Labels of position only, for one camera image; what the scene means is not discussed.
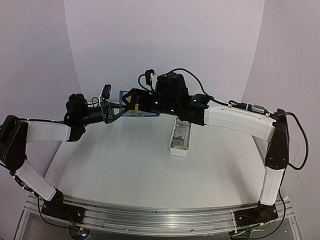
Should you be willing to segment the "gold credit card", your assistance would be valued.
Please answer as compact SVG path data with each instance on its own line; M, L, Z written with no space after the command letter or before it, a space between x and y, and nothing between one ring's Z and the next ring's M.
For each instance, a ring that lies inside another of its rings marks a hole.
M183 151L187 151L188 150L188 147L185 147L185 146L173 146L174 149L178 149L178 150L183 150Z
M138 115L140 115L142 112L139 110L139 104L135 104L133 109L130 109L128 111L128 114L130 116L136 117Z

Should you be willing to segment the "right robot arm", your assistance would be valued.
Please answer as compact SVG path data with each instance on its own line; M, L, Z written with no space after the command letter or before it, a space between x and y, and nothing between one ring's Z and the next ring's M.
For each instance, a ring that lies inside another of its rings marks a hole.
M127 110L177 116L199 126L222 127L268 142L265 173L257 206L234 213L239 227L276 220L275 202L289 164L289 131L284 115L271 114L252 104L222 104L207 94L190 95L184 77L175 72L147 76L152 90L133 88L122 97Z

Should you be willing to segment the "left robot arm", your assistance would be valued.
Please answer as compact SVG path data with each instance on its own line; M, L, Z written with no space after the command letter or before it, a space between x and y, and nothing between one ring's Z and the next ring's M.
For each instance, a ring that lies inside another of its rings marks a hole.
M19 118L8 115L0 127L0 161L13 179L38 200L43 200L39 211L55 219L80 224L85 209L64 202L64 194L50 184L31 164L26 154L27 144L32 142L76 142L90 124L110 124L128 110L129 103L108 101L106 95L98 99L98 106L90 107L84 95L73 93L66 103L62 121Z

